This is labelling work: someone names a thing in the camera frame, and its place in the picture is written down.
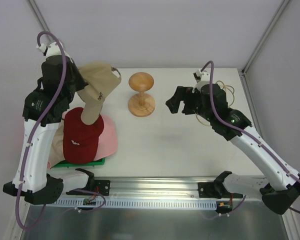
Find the beige sport cap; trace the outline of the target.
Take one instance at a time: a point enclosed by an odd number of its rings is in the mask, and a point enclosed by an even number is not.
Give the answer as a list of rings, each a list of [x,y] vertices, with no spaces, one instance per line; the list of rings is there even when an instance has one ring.
[[[86,125],[94,124],[100,116],[106,97],[121,83],[119,70],[105,62],[92,62],[79,68],[87,83],[77,92],[84,102],[80,119]]]

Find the pink cap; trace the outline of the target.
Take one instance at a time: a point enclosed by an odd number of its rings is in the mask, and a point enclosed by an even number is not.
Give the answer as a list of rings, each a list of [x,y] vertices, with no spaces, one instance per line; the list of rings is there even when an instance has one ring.
[[[98,149],[93,161],[113,155],[118,150],[118,137],[115,123],[106,115],[100,115],[103,118],[104,130],[99,136]]]

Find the dark red cap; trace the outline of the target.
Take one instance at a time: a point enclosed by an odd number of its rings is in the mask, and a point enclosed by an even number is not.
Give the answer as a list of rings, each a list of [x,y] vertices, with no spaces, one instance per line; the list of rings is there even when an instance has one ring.
[[[104,131],[104,120],[101,116],[91,125],[81,120],[82,107],[70,110],[64,118],[63,155],[71,164],[87,164],[94,161],[99,138]]]

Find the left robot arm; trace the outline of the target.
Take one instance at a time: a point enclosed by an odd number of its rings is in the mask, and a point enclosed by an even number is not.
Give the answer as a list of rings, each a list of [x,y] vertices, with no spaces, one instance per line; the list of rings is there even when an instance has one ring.
[[[3,185],[3,192],[21,195],[32,205],[55,203],[61,194],[84,195],[95,189],[95,175],[82,168],[53,177],[47,173],[48,159],[54,135],[69,109],[75,92],[87,83],[70,57],[61,55],[46,58],[41,65],[42,77],[37,87],[24,101],[24,140],[18,170],[12,181]]]

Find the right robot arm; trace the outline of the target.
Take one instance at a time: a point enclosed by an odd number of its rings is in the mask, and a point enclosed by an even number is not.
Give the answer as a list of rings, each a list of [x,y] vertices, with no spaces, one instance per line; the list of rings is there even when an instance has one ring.
[[[283,215],[300,196],[300,172],[289,166],[263,141],[251,121],[239,110],[228,106],[226,93],[217,84],[201,88],[178,86],[166,101],[172,114],[199,115],[215,133],[240,149],[263,173],[257,179],[224,171],[204,193],[221,199],[228,194],[241,194],[262,200],[272,212]]]

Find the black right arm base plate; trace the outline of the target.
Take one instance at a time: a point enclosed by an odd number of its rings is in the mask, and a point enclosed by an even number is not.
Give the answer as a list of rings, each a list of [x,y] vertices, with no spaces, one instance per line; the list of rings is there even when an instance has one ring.
[[[230,193],[225,189],[221,183],[215,182],[198,182],[197,190],[199,198],[234,198],[242,199],[243,195],[240,193]]]

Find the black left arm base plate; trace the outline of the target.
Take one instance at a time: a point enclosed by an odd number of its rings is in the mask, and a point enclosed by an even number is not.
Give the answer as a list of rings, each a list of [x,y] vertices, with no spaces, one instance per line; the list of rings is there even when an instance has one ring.
[[[92,182],[91,191],[97,192],[103,196],[109,196],[111,188],[111,181],[110,180],[103,180],[103,179],[95,179]]]

